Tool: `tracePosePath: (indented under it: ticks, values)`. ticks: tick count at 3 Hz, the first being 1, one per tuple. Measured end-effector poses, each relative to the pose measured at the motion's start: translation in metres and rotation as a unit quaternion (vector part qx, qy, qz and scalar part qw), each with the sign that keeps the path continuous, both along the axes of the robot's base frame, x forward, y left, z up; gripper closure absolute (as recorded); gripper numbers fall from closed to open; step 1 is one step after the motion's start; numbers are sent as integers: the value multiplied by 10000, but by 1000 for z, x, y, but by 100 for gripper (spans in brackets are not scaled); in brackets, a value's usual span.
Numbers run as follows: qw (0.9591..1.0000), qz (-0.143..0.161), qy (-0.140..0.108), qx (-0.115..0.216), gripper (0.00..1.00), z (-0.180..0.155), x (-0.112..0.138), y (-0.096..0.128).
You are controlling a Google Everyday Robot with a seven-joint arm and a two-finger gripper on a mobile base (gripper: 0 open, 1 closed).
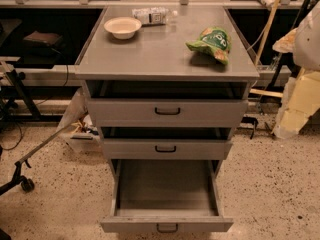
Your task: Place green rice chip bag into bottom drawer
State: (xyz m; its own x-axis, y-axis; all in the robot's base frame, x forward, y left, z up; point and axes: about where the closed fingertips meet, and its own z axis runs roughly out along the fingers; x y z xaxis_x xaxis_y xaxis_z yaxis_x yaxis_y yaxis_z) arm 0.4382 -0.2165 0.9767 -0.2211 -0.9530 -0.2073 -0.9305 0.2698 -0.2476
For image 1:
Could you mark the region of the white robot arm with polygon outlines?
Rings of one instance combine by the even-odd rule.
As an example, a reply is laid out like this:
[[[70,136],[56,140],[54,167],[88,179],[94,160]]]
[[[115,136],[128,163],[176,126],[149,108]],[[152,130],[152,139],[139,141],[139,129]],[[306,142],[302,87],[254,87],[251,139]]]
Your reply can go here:
[[[285,85],[273,128],[276,137],[287,139],[297,135],[320,109],[320,2],[273,49],[291,52],[300,67],[298,76]]]

